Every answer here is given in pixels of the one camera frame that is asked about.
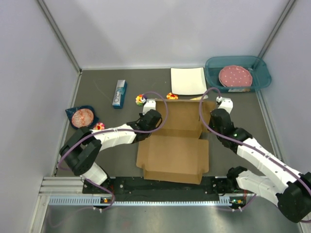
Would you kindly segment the brown cardboard box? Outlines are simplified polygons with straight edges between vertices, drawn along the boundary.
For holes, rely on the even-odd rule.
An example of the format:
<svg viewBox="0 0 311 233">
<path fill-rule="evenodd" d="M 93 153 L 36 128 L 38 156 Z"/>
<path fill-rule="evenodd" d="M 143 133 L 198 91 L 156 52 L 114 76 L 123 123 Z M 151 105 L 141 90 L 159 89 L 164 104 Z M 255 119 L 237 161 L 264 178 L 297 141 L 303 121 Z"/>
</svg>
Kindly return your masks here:
<svg viewBox="0 0 311 233">
<path fill-rule="evenodd" d="M 136 166 L 143 170 L 146 180 L 200 184 L 203 174 L 209 171 L 209 141 L 200 136 L 208 132 L 203 122 L 209 122 L 216 103 L 155 102 L 165 124 L 139 142 Z"/>
</svg>

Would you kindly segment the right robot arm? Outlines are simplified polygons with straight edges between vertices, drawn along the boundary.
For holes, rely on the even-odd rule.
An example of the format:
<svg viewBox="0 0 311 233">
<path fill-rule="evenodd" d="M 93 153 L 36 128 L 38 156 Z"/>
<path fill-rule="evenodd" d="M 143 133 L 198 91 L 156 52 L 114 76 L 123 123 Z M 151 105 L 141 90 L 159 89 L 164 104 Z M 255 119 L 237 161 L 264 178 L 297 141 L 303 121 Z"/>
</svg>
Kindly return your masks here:
<svg viewBox="0 0 311 233">
<path fill-rule="evenodd" d="M 235 127 L 225 109 L 210 113 L 209 126 L 226 148 L 255 166 L 263 176 L 244 167 L 231 168 L 227 174 L 236 189 L 270 201 L 291 222 L 307 223 L 311 212 L 311 174 L 287 166 L 261 146 L 245 129 Z"/>
</svg>

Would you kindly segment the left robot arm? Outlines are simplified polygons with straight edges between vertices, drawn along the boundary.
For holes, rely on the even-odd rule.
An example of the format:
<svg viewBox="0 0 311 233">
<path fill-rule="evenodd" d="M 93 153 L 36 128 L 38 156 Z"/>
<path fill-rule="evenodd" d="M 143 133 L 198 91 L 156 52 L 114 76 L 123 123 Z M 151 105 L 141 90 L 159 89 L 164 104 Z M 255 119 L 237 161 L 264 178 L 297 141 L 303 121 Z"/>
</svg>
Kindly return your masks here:
<svg viewBox="0 0 311 233">
<path fill-rule="evenodd" d="M 107 173 L 95 163 L 99 152 L 123 144 L 134 144 L 148 138 L 162 123 L 161 114 L 152 109 L 140 114 L 136 121 L 106 130 L 79 128 L 60 149 L 61 159 L 75 176 L 104 187 L 109 183 Z"/>
</svg>

